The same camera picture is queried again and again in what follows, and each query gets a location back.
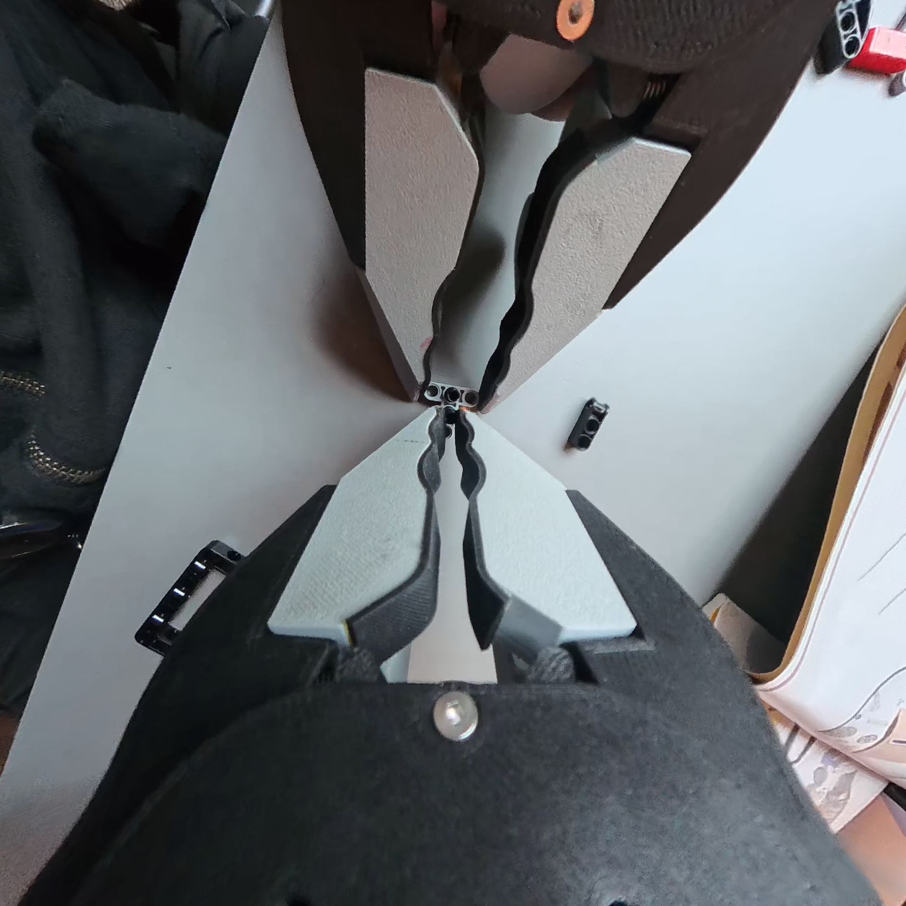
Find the person's dark jacket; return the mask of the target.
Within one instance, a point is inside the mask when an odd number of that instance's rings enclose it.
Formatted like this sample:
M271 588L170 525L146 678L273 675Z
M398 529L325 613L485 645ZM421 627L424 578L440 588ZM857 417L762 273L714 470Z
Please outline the person's dark jacket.
M31 692L268 18L1 3L2 713Z

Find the lego instruction booklet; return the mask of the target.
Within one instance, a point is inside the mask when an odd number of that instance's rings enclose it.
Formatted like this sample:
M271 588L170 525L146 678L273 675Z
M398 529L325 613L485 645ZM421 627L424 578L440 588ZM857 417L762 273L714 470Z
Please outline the lego instruction booklet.
M905 311L882 342L804 606L782 643L727 595L704 608L832 832L905 764Z

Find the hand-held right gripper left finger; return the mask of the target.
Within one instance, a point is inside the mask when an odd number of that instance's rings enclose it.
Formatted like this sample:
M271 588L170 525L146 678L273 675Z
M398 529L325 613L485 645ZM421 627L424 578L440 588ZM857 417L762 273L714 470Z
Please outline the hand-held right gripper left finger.
M367 650L383 664L436 612L443 411L425 411L335 487L269 620L284 636Z

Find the small black lego beam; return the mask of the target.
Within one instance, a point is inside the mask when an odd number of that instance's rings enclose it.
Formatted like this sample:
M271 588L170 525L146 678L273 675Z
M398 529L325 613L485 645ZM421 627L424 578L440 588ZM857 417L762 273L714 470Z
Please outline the small black lego beam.
M587 450L594 442L608 413L609 405L606 403L595 398L585 402L568 436L567 446L576 450Z

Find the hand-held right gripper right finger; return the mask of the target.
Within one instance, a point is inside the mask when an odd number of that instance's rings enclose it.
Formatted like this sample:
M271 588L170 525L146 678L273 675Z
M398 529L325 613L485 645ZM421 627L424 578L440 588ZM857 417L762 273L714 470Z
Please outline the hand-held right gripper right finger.
M468 412L455 426L469 504L467 598L481 649L539 653L630 636L637 622L563 484Z

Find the black rectangular lego frame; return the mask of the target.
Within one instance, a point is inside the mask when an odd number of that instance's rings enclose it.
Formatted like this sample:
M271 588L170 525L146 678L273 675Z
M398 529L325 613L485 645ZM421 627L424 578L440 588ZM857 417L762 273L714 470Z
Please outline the black rectangular lego frame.
M243 559L243 554L222 541L202 548L142 622L135 640L165 656L201 604Z

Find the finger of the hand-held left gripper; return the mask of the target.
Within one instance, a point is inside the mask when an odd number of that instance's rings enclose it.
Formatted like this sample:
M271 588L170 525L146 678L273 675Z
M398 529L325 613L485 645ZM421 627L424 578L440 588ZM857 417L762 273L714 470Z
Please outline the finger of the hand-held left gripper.
M364 75L363 287L407 397L426 380L438 294L454 272L481 164L447 92L411 76Z
M638 136L569 136L543 164L515 254L515 300L480 385L504 399L591 325L691 154Z

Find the person's left hand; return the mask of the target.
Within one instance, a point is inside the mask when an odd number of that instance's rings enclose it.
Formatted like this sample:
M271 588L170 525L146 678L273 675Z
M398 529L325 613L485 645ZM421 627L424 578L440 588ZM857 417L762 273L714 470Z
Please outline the person's left hand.
M508 35L479 71L488 100L507 114L535 113L564 95L592 64L579 51Z

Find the grey T-shaped lego beam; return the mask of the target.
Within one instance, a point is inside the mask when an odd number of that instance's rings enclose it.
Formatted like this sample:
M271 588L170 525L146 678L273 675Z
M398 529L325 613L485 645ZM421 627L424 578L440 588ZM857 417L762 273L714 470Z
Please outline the grey T-shaped lego beam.
M478 410L478 391L442 381L427 382L422 388L420 398L428 406L453 410Z

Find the pile of lego pieces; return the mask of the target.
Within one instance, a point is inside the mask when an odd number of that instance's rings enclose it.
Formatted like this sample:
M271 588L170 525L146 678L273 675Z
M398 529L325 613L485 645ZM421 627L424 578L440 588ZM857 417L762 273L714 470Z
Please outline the pile of lego pieces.
M840 1L814 57L821 75L843 68L888 77L891 97L905 93L905 17L895 27L870 26L871 1Z

